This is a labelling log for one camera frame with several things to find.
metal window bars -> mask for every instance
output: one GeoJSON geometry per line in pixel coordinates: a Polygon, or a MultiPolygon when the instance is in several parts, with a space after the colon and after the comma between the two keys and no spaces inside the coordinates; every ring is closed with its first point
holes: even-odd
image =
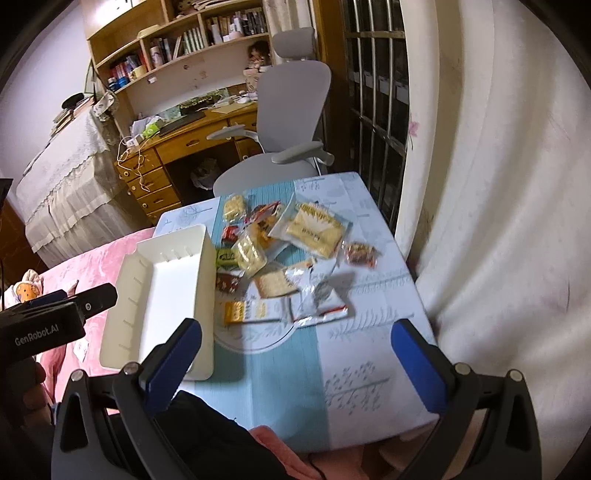
{"type": "Polygon", "coordinates": [[[408,135],[408,61],[400,2],[342,0],[353,164],[394,231],[408,135]]]}

wooden bookshelf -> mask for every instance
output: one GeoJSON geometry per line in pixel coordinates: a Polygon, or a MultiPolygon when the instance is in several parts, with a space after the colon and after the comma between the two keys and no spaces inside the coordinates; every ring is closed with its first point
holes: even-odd
{"type": "Polygon", "coordinates": [[[115,92],[120,103],[115,120],[122,134],[126,134],[129,125],[135,118],[135,112],[127,96],[128,89],[145,80],[146,77],[211,50],[245,42],[254,43],[261,38],[267,38],[269,44],[271,43],[268,33],[245,35],[217,45],[210,44],[208,41],[205,26],[208,18],[226,16],[251,8],[262,8],[262,0],[228,0],[179,18],[174,17],[173,0],[126,0],[125,2],[124,0],[81,0],[81,3],[91,58],[98,76],[105,86],[112,76],[111,66],[120,63],[119,60],[124,57],[130,54],[138,56],[142,54],[147,64],[146,74],[115,92]],[[138,34],[147,28],[150,28],[151,31],[138,38],[138,34]],[[192,28],[199,30],[205,47],[186,53],[155,68],[150,58],[150,47],[154,39],[169,38],[172,40],[192,28]]]}

white storage box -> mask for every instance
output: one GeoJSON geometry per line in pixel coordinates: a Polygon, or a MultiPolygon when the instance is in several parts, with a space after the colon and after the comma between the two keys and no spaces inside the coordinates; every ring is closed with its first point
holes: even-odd
{"type": "Polygon", "coordinates": [[[117,277],[117,304],[107,314],[100,364],[121,369],[142,362],[185,318],[201,324],[199,353],[185,380],[213,374],[213,309],[216,251],[204,225],[137,244],[117,277]]]}

snack package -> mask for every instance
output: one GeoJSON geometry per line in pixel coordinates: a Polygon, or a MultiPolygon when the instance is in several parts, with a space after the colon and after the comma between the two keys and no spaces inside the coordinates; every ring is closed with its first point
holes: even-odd
{"type": "Polygon", "coordinates": [[[237,323],[272,322],[289,320],[290,299],[227,301],[224,306],[224,325],[237,323]]]}
{"type": "Polygon", "coordinates": [[[249,218],[250,225],[256,230],[256,237],[260,246],[265,251],[268,261],[274,260],[289,245],[288,242],[269,236],[271,229],[278,222],[283,210],[284,207],[279,202],[259,205],[254,209],[249,218]]]}
{"type": "Polygon", "coordinates": [[[216,288],[223,293],[234,293],[240,285],[240,277],[230,273],[217,272],[216,288]]]}
{"type": "Polygon", "coordinates": [[[326,280],[336,266],[336,260],[313,259],[311,265],[294,266],[285,270],[285,277],[296,286],[301,297],[292,297],[292,313],[298,327],[332,322],[349,314],[346,303],[326,280]]]}
{"type": "Polygon", "coordinates": [[[238,240],[238,225],[226,225],[222,230],[222,243],[233,245],[238,240]]]}
{"type": "Polygon", "coordinates": [[[377,252],[374,247],[361,242],[343,242],[343,254],[349,265],[375,268],[377,252]]]}
{"type": "Polygon", "coordinates": [[[223,204],[223,219],[236,223],[246,217],[246,202],[242,195],[232,195],[223,204]]]}
{"type": "Polygon", "coordinates": [[[269,235],[328,259],[334,256],[349,224],[323,205],[294,193],[269,235]]]}
{"type": "Polygon", "coordinates": [[[238,260],[236,254],[231,248],[218,248],[216,257],[216,266],[223,267],[225,269],[236,268],[238,266],[238,260]]]}
{"type": "Polygon", "coordinates": [[[232,252],[236,255],[238,267],[247,277],[252,277],[267,264],[267,256],[258,241],[258,230],[253,224],[244,229],[232,252]]]}
{"type": "Polygon", "coordinates": [[[290,267],[280,268],[279,270],[256,276],[254,282],[259,295],[263,299],[272,299],[274,297],[282,297],[284,295],[295,293],[298,291],[297,287],[287,280],[285,272],[288,269],[307,268],[312,265],[313,260],[308,259],[296,263],[295,265],[291,265],[290,267]]]}

chair headrest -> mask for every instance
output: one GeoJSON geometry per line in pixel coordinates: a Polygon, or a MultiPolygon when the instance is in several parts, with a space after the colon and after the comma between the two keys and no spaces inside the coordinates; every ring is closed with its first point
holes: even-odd
{"type": "Polygon", "coordinates": [[[284,59],[314,56],[314,28],[295,28],[273,35],[273,49],[284,59]]]}

